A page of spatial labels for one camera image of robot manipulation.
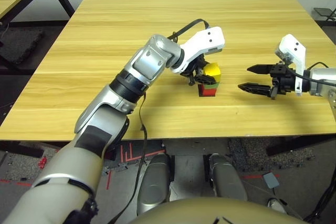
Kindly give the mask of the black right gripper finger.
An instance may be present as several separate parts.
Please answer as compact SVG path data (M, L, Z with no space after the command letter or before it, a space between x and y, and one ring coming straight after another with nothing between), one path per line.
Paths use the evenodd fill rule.
M247 71L256 73L256 74L270 74L273 65L268 64L257 64L247 68Z
M268 85L262 85L257 83L246 82L239 84L238 87L248 93L264 95L271 98L272 87Z

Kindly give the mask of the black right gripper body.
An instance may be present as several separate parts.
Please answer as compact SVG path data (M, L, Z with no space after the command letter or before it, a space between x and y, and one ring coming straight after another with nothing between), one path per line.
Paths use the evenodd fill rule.
M270 76L272 77L272 87L270 89L271 99L275 99L277 95L286 95L287 92L295 90L296 77L291 73L291 68L284 64L277 63L270 68Z

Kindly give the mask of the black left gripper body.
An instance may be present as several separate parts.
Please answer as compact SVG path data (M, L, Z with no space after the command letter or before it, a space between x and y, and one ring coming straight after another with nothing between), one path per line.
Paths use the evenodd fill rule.
M194 60L192 60L187 68L181 73L181 76L188 78L188 85L193 86L196 84L194 81L194 77L196 75L204 74L203 69L204 67L201 67L201 61L205 60L204 55L199 55Z

